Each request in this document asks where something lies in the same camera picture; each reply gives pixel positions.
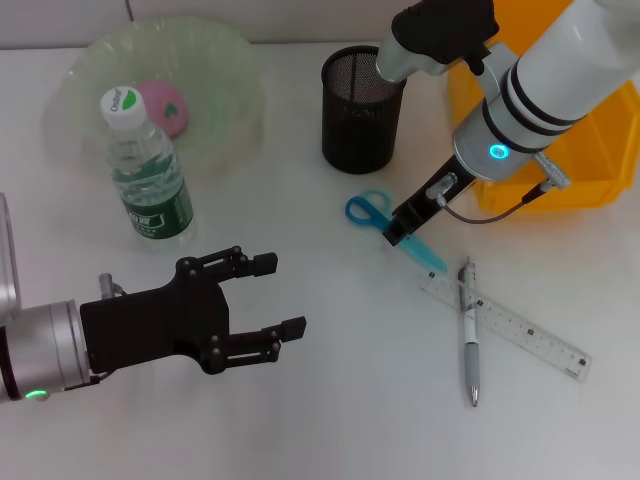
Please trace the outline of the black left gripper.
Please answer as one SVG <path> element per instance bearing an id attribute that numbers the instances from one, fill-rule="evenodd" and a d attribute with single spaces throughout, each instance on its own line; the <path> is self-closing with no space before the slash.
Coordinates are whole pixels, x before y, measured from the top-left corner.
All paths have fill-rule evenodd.
<path id="1" fill-rule="evenodd" d="M 196 361 L 206 374 L 275 363 L 283 343 L 304 336 L 306 318 L 229 334 L 229 309 L 219 283 L 270 275 L 277 265 L 273 252 L 249 258 L 233 246 L 179 260 L 174 277 L 162 287 L 81 305 L 92 372 L 114 372 L 176 355 Z"/>

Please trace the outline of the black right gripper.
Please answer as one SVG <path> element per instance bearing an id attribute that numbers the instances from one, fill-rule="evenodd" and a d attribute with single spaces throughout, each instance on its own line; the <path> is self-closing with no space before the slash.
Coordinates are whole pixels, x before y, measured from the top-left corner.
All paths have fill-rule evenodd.
<path id="1" fill-rule="evenodd" d="M 383 236 L 390 245 L 399 245 L 437 214 L 442 209 L 442 204 L 454 200 L 474 181 L 475 177 L 462 166 L 455 155 L 452 155 L 404 205 L 396 210 L 383 230 Z"/>

